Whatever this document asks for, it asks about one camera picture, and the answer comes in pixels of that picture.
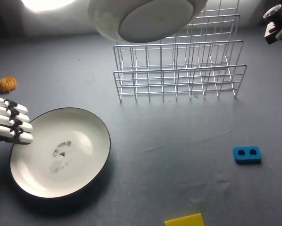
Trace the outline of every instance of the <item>gray table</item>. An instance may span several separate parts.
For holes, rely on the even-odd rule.
[[[98,35],[0,40],[0,78],[19,83],[5,98],[25,105],[31,118],[84,108],[112,139],[106,172],[67,214],[22,202],[9,172],[11,144],[0,142],[0,226],[162,226],[199,212],[207,226],[282,225],[282,41],[269,46],[263,36],[264,28],[240,29],[248,70],[237,99],[132,97],[122,105],[112,42]],[[237,145],[259,146],[262,164],[237,165]]]

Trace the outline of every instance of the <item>metal wire rack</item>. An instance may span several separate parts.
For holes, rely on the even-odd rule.
[[[216,93],[238,94],[246,65],[238,65],[243,42],[235,41],[240,16],[239,0],[209,1],[203,11],[180,32],[144,44],[114,46],[115,84],[123,96]]]

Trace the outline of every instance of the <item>white bowl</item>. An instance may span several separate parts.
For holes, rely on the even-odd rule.
[[[14,145],[10,157],[14,180],[29,194],[56,198],[74,193],[90,183],[108,159],[108,129],[91,112],[61,108],[31,124],[33,143]]]
[[[207,0],[91,0],[89,15],[103,36],[128,42],[151,42],[181,30]]]

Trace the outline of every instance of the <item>plate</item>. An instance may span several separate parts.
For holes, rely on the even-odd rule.
[[[103,121],[79,108],[60,108],[31,122],[34,141],[13,145],[10,167],[29,194],[57,198],[90,183],[108,159],[110,135]]]

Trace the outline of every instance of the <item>yellow block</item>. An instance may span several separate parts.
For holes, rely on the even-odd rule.
[[[205,226],[202,215],[200,213],[183,218],[165,221],[164,225],[165,226]]]

